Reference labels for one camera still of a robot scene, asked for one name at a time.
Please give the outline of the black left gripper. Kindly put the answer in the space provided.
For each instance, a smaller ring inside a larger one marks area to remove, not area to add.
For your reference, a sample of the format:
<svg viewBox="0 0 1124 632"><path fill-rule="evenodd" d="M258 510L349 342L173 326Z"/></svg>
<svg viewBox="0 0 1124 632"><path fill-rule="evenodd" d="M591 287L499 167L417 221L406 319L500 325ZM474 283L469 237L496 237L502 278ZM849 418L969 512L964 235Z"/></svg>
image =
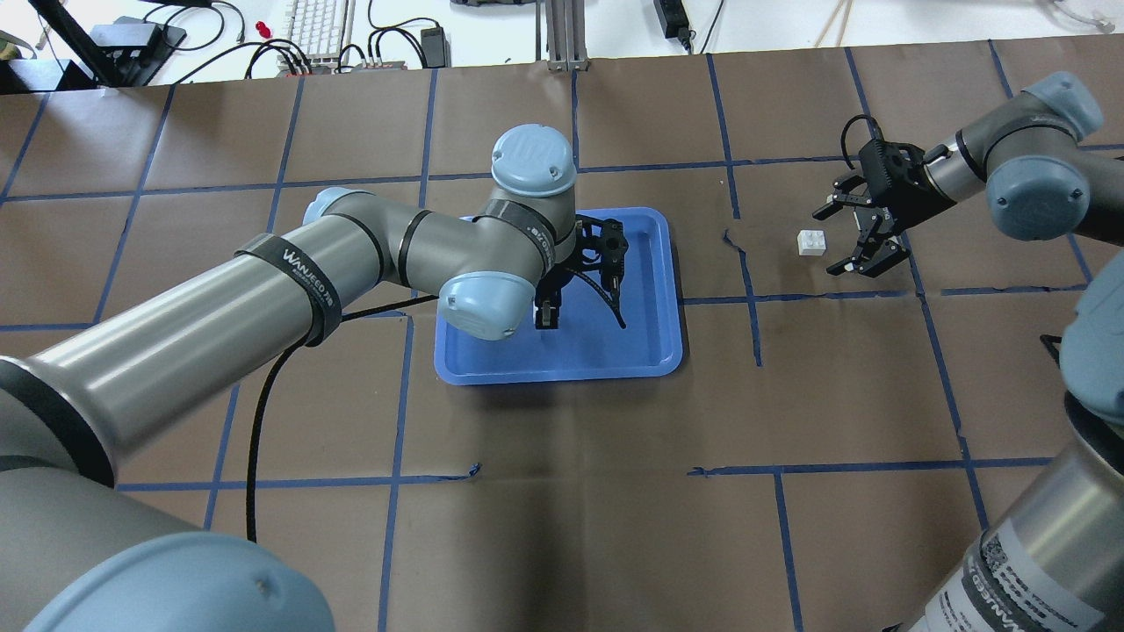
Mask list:
<svg viewBox="0 0 1124 632"><path fill-rule="evenodd" d="M577 219L573 251L562 262L562 269L551 269L537 285L534 297L534 327L558 329L563 291L573 280L573 273L597 272L599 279L590 287L610 309L618 327L629 327L623 319L620 285L625 277L625 259L629 240L617 219Z"/></svg>

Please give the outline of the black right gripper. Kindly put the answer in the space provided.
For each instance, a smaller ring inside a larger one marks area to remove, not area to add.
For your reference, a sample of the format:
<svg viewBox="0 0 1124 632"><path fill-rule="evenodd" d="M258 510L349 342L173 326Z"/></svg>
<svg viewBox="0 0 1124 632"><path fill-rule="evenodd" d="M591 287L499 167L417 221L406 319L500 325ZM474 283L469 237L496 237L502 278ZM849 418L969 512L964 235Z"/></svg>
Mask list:
<svg viewBox="0 0 1124 632"><path fill-rule="evenodd" d="M931 183L924 152L907 143L869 139L859 151L861 172L846 172L832 181L824 204L812 219L824 222L846 207L855 209L856 244L851 255L827 267L828 276L843 273L879 277L910 259L900 233L928 222L955 205ZM867 195L855 195L867 184Z"/></svg>

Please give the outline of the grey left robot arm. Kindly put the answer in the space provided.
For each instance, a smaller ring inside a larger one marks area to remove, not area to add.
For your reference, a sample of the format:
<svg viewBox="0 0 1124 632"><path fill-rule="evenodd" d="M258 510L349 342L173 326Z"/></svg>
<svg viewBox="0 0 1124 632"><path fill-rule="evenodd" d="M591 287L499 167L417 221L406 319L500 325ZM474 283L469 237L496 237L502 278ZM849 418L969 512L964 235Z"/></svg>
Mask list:
<svg viewBox="0 0 1124 632"><path fill-rule="evenodd" d="M333 631L324 593L248 538L118 493L118 468L298 347L377 285L429 294L501 341L580 249L573 144L525 124L491 151L472 219L333 187L301 227L31 356L3 359L4 631Z"/></svg>

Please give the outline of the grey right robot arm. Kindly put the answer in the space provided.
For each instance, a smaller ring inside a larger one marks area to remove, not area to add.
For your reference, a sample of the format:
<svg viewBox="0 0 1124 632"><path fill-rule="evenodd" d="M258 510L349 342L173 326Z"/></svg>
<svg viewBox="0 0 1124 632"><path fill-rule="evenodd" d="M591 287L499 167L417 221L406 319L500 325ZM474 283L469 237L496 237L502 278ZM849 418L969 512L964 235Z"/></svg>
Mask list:
<svg viewBox="0 0 1124 632"><path fill-rule="evenodd" d="M830 276L882 276L910 253L904 232L978 193L1010 240L1079 235L1120 247L1121 160L1080 147L1103 123L1080 76L1057 71L935 147L874 126L812 215L854 209L854 249ZM1121 267L1114 256L1064 331L1039 338L1063 378L1069 443L896 631L1120 631Z"/></svg>

